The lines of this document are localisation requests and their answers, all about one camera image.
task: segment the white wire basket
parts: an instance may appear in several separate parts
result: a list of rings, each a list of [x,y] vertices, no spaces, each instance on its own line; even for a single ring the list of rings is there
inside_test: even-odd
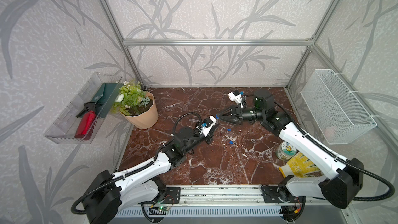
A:
[[[316,69],[301,95],[330,144],[351,143],[377,126],[333,70]]]

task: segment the red bottle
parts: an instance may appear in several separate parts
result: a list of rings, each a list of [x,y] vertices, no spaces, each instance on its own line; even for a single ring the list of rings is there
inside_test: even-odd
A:
[[[97,106],[101,104],[88,102],[84,104],[85,109],[83,109],[76,117],[80,117],[82,114],[82,120],[80,121],[79,126],[77,127],[75,138],[83,138],[83,140],[89,140],[91,138],[91,133],[93,132],[93,128],[91,125],[94,122],[95,118],[97,117],[96,112],[94,111]]]

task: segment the plastic shelf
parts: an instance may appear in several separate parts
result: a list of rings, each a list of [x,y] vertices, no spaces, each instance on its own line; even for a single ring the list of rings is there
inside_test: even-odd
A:
[[[90,144],[111,109],[120,87],[123,85],[121,79],[121,76],[102,75],[95,72],[56,121],[46,130],[44,136],[57,144]],[[84,103],[92,102],[93,97],[104,83],[104,97],[101,101],[102,106],[97,108],[97,116],[87,134],[82,138],[75,138],[77,127],[82,120],[82,118],[77,118],[76,115],[83,110]]]

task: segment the artificial plant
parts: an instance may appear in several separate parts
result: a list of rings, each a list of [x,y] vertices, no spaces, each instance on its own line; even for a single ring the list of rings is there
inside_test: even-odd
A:
[[[147,96],[147,91],[141,90],[141,83],[130,81],[124,82],[120,88],[120,93],[117,96],[115,103],[112,106],[112,112],[121,112],[123,115],[131,116],[132,112],[140,115],[147,110],[147,104],[151,99]],[[139,107],[144,107],[144,111],[140,111]]]

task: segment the wallpaper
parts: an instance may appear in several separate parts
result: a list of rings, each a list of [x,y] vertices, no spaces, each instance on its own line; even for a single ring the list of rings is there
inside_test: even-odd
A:
[[[0,0],[0,39],[0,223],[82,223],[70,206],[131,125],[108,115],[90,145],[43,134],[93,72],[132,70],[97,0]]]
[[[309,38],[331,0],[108,0],[124,38]]]
[[[304,67],[292,86],[288,89],[296,104],[297,113],[301,117],[306,131],[330,147],[335,152],[351,159],[357,158],[364,168],[384,177],[398,187],[398,159],[381,139],[376,128],[370,130],[349,144],[333,144],[325,142],[325,138],[319,129],[300,92],[311,77],[315,69],[327,69],[316,54],[311,53]],[[386,186],[371,177],[363,177],[363,188],[358,197],[369,197],[385,193]],[[351,202],[363,224],[392,224],[398,218],[398,195],[377,202]]]
[[[330,1],[107,0],[125,39],[311,38]],[[304,47],[130,50],[149,86],[285,86]]]
[[[344,0],[317,43],[398,137],[398,0]]]
[[[285,86],[304,46],[138,46],[130,48],[148,85]]]

